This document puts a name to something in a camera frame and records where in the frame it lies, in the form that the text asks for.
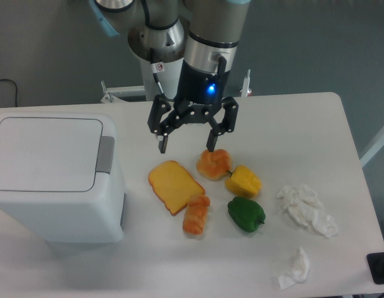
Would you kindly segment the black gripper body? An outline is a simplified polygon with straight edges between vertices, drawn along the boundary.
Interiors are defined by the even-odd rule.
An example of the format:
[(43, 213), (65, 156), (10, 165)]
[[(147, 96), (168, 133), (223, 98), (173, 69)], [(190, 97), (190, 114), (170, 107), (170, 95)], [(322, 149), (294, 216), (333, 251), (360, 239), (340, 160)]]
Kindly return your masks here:
[(174, 110), (180, 115), (182, 124), (204, 124), (205, 112), (216, 114), (222, 108), (222, 97), (229, 72), (227, 60), (218, 60), (216, 73), (206, 73), (183, 62)]

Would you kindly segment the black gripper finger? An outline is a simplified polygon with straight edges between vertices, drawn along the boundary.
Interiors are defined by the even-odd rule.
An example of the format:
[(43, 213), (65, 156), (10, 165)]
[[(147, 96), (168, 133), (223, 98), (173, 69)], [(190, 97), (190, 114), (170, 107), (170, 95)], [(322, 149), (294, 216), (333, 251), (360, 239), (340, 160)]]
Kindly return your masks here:
[(148, 117), (148, 127), (159, 140), (158, 148), (161, 153), (166, 152), (169, 134), (181, 125), (180, 115), (174, 109), (171, 109), (167, 98), (161, 94), (156, 95)]
[(222, 100), (222, 108), (225, 110), (223, 119), (218, 123), (214, 118), (214, 113), (210, 111), (205, 112), (205, 119), (211, 126), (211, 131), (208, 135), (207, 140), (207, 150), (213, 152), (215, 150), (215, 145), (219, 136), (222, 136), (224, 133), (231, 133), (234, 131), (236, 124), (236, 118), (238, 115), (239, 105), (236, 100), (228, 96)]

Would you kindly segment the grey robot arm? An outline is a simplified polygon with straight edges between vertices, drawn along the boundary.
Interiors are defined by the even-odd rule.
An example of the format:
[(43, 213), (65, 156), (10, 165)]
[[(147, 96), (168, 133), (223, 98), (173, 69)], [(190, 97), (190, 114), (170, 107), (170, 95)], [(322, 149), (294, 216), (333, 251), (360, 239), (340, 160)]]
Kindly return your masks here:
[(91, 1), (109, 36), (128, 36), (139, 59), (148, 127), (165, 152), (184, 124), (209, 124), (207, 149), (234, 130), (238, 103), (223, 95), (249, 1)]

